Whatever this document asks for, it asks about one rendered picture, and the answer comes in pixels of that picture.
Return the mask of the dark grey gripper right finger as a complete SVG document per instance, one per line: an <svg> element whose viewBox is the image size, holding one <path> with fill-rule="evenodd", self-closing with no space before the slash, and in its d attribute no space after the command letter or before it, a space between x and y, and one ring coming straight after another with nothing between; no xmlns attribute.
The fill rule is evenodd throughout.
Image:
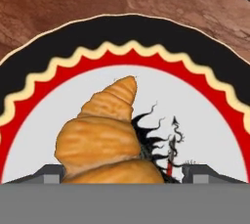
<svg viewBox="0 0 250 224"><path fill-rule="evenodd" d="M186 164L182 172L184 184L243 184L243 181L219 174L207 164Z"/></svg>

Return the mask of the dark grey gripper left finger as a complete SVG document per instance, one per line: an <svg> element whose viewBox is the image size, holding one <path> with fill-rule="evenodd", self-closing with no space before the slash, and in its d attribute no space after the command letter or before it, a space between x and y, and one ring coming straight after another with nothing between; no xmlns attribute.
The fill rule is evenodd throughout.
<svg viewBox="0 0 250 224"><path fill-rule="evenodd" d="M9 184L60 184L64 178L64 167L61 164L45 164L34 174L9 181Z"/></svg>

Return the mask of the golden brown croissant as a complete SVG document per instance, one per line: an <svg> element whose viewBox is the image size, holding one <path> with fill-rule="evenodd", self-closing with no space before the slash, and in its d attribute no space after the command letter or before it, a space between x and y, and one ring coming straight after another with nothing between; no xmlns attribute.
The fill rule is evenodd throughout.
<svg viewBox="0 0 250 224"><path fill-rule="evenodd" d="M132 125L137 82L126 76L95 93L60 131L55 158L65 184L161 184L156 166L141 158Z"/></svg>

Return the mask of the black red white patterned plate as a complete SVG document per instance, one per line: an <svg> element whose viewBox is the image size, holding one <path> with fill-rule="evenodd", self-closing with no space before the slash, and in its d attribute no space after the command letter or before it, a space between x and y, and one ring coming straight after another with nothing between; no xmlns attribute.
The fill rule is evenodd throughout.
<svg viewBox="0 0 250 224"><path fill-rule="evenodd" d="M0 183L61 164L63 126L126 76L137 82L140 157L163 183L186 164L250 182L250 65L191 27L122 15L66 23L0 62Z"/></svg>

